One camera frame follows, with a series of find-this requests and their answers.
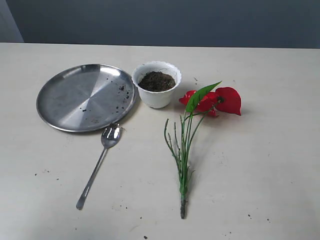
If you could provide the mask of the stainless steel spork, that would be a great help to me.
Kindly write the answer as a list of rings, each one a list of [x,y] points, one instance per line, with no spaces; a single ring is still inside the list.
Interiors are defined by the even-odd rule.
[[[120,125],[119,124],[111,124],[109,126],[107,126],[105,128],[105,130],[103,131],[103,133],[101,134],[101,144],[103,146],[103,150],[102,153],[100,154],[98,161],[95,165],[95,168],[86,184],[86,186],[84,187],[77,203],[76,203],[76,209],[77,210],[82,210],[87,196],[89,194],[89,191],[94,183],[94,180],[98,174],[99,168],[101,167],[101,164],[103,162],[103,158],[105,156],[105,154],[107,153],[108,149],[114,147],[120,140],[121,137],[121,129],[120,129]]]

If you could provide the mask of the round stainless steel plate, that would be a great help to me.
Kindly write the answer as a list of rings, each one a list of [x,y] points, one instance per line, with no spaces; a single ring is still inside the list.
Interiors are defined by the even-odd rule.
[[[69,133],[93,132],[119,122],[138,95],[130,74],[105,64],[83,64],[49,79],[36,99],[41,119]]]

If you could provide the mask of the artificial red flower plant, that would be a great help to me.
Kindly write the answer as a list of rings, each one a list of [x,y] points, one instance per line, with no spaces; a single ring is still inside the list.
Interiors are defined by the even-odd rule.
[[[177,124],[173,124],[174,135],[168,132],[169,120],[165,121],[163,136],[177,167],[180,217],[186,218],[187,196],[189,182],[193,170],[189,165],[189,154],[195,134],[205,117],[216,117],[216,111],[241,115],[242,100],[240,94],[232,87],[218,87],[220,83],[205,86],[199,90],[187,91],[179,102],[185,106],[180,120],[180,137],[177,134]]]

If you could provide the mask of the white plastic flower pot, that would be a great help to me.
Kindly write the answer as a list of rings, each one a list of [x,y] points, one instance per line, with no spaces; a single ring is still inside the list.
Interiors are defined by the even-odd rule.
[[[170,75],[175,85],[165,91],[149,91],[139,86],[144,76],[150,72],[161,72]],[[132,72],[131,79],[137,87],[139,96],[143,103],[154,109],[161,109],[167,106],[173,98],[173,94],[182,80],[181,71],[171,63],[165,61],[150,61],[138,65]]]

